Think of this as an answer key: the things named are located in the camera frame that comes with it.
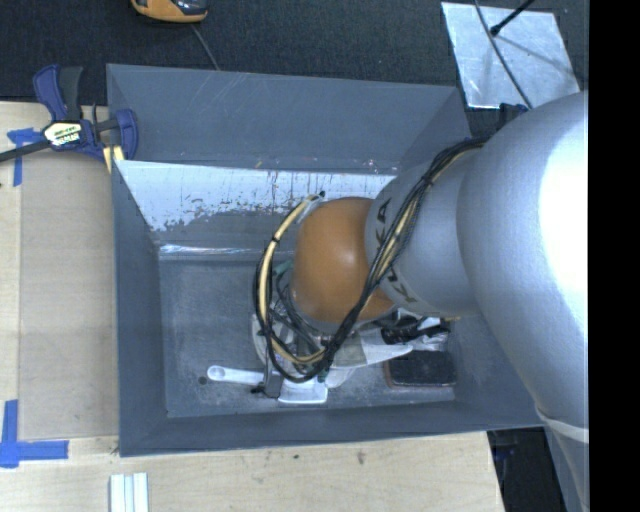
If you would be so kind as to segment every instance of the orange object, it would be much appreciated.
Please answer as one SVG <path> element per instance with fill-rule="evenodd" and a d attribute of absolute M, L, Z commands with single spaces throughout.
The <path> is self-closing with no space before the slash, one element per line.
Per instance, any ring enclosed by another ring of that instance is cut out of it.
<path fill-rule="evenodd" d="M 131 0 L 140 14 L 160 21 L 194 23 L 209 12 L 209 0 Z"/>
<path fill-rule="evenodd" d="M 291 296 L 305 314 L 339 324 L 360 298 L 369 273 L 364 246 L 373 201 L 348 197 L 329 201 L 307 217 L 296 241 Z M 359 320 L 387 313 L 393 302 L 377 289 Z"/>

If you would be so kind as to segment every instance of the blue tape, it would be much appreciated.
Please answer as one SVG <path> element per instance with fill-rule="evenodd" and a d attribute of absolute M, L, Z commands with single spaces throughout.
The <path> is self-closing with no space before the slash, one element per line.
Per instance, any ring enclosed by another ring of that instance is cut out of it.
<path fill-rule="evenodd" d="M 7 137 L 16 145 L 16 148 L 24 144 L 32 144 L 44 140 L 44 136 L 33 128 L 23 128 L 22 130 L 11 130 L 7 132 Z M 13 186 L 17 187 L 22 183 L 22 157 L 16 158 L 13 166 Z"/>
<path fill-rule="evenodd" d="M 18 401 L 5 402 L 0 467 L 17 468 L 23 460 L 68 459 L 68 448 L 69 441 L 18 441 Z"/>

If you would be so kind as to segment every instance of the metal rod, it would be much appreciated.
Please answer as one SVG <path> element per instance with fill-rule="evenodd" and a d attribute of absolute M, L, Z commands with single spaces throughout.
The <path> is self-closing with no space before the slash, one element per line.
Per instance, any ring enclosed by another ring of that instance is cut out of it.
<path fill-rule="evenodd" d="M 514 18 L 516 18 L 517 16 L 520 15 L 520 13 L 522 11 L 524 11 L 527 7 L 529 7 L 533 2 L 535 2 L 536 0 L 527 0 L 525 3 L 523 3 L 520 7 L 518 7 L 515 11 L 513 11 L 511 14 L 509 14 L 509 16 L 507 16 L 505 19 L 503 19 L 500 23 L 498 23 L 497 25 L 494 25 L 493 27 L 491 27 L 491 30 L 489 32 L 491 32 L 491 35 L 493 37 L 497 36 L 500 31 Z"/>

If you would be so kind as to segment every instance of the white plastic piece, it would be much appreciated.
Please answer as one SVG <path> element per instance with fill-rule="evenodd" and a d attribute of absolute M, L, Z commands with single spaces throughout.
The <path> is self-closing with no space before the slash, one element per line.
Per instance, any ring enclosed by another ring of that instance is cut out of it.
<path fill-rule="evenodd" d="M 149 512 L 149 484 L 146 473 L 111 475 L 110 512 Z"/>
<path fill-rule="evenodd" d="M 318 379 L 312 379 L 302 384 L 285 380 L 278 402 L 287 405 L 319 405 L 327 401 L 329 390 Z"/>
<path fill-rule="evenodd" d="M 264 374 L 261 372 L 236 370 L 235 368 L 225 368 L 217 365 L 209 367 L 207 377 L 215 382 L 233 382 L 234 384 L 247 384 L 249 386 L 257 386 L 264 380 Z"/>

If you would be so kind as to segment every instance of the wooden table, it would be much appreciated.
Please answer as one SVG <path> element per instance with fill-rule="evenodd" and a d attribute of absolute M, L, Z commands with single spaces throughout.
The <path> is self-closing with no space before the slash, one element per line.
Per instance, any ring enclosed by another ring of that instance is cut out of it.
<path fill-rule="evenodd" d="M 0 102 L 0 151 L 12 147 L 4 135 L 9 129 L 40 128 L 47 122 L 40 105 Z M 60 158 L 44 152 L 25 159 L 25 177 L 37 175 L 38 168 L 51 171 L 52 179 L 63 176 L 62 171 L 56 174 Z M 30 185 L 26 179 L 14 188 L 12 176 L 13 163 L 0 164 L 0 415 L 3 401 L 21 399 L 19 347 L 26 335 L 20 308 L 21 197 Z M 77 242 L 80 248 L 91 247 Z M 90 356 L 73 346 L 66 350 Z M 49 363 L 57 367 L 60 362 Z M 52 386 L 69 385 L 63 381 L 54 376 Z M 82 386 L 73 389 L 74 404 L 87 414 L 100 409 L 91 402 L 98 395 L 83 393 Z M 0 510 L 106 511 L 109 476 L 135 472 L 148 473 L 152 512 L 504 510 L 483 432 L 125 459 L 117 447 L 117 436 L 77 437 L 71 439 L 68 460 L 0 469 Z"/>

